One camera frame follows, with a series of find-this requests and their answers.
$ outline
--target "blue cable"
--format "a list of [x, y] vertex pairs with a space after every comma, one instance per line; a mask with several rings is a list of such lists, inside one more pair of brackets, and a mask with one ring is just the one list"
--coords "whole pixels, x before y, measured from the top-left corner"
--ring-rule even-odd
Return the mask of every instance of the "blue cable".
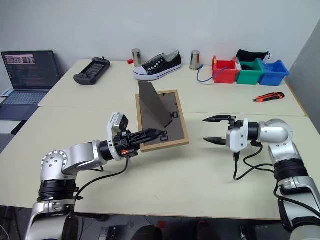
[[196, 74], [196, 79], [197, 79], [198, 82], [200, 82], [200, 83], [208, 82], [208, 81], [210, 81], [211, 79], [213, 79], [215, 76], [219, 75], [222, 71], [228, 69], [228, 67], [224, 67], [224, 68], [222, 68], [220, 71], [218, 71], [216, 74], [212, 75], [212, 77], [210, 77], [209, 79], [201, 81], [201, 80], [199, 80], [199, 73], [200, 73], [200, 70], [203, 68], [203, 66], [204, 66], [204, 65], [202, 64], [202, 65], [199, 67], [198, 73]]

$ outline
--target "game controller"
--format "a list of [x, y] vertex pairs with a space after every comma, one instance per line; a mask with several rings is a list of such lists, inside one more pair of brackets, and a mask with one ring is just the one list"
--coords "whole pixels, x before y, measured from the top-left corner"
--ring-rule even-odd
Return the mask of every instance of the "game controller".
[[109, 60], [104, 57], [94, 57], [85, 69], [73, 76], [73, 79], [81, 85], [94, 85], [109, 67]]

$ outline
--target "black bag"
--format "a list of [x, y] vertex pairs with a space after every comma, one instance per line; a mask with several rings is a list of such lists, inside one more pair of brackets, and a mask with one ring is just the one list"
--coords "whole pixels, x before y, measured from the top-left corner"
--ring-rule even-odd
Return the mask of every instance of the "black bag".
[[249, 52], [245, 50], [239, 50], [236, 54], [236, 57], [239, 59], [240, 62], [253, 62], [255, 59], [264, 60], [265, 57], [269, 55], [270, 60], [270, 52]]

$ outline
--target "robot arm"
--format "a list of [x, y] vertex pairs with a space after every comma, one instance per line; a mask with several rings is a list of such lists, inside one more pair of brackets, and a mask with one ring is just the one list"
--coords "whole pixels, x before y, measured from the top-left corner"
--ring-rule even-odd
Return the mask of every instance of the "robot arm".
[[282, 224], [292, 232], [290, 240], [320, 240], [320, 195], [314, 180], [308, 175], [303, 160], [292, 142], [293, 130], [282, 120], [249, 122], [236, 121], [235, 116], [214, 116], [203, 120], [218, 123], [228, 121], [226, 139], [205, 138], [206, 141], [226, 145], [234, 156], [248, 146], [248, 141], [268, 143], [274, 167], [278, 207]]
[[156, 139], [162, 131], [147, 129], [131, 133], [128, 119], [114, 112], [107, 125], [108, 139], [81, 143], [51, 151], [41, 161], [41, 184], [33, 205], [26, 240], [77, 240], [78, 218], [74, 214], [79, 171], [92, 170], [115, 159], [138, 155], [141, 143]]

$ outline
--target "plastic storage bin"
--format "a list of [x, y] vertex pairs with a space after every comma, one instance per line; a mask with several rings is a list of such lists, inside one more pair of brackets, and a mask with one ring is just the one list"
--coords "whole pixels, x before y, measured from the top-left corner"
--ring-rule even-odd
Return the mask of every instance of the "plastic storage bin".
[[212, 59], [212, 75], [215, 75], [221, 69], [228, 68], [223, 70], [221, 73], [214, 77], [214, 82], [219, 84], [233, 84], [236, 80], [236, 75], [239, 73], [237, 69], [237, 59], [234, 57], [231, 61], [222, 61], [217, 60], [217, 57], [214, 56]]
[[278, 60], [274, 63], [263, 63], [264, 74], [260, 77], [260, 85], [265, 86], [279, 86], [285, 76], [289, 76], [290, 73], [286, 69], [284, 63]]
[[256, 85], [262, 74], [265, 73], [262, 61], [260, 58], [256, 58], [254, 61], [241, 61], [241, 67], [247, 65], [252, 68], [252, 70], [240, 70], [236, 76], [236, 82], [238, 84], [250, 84]]

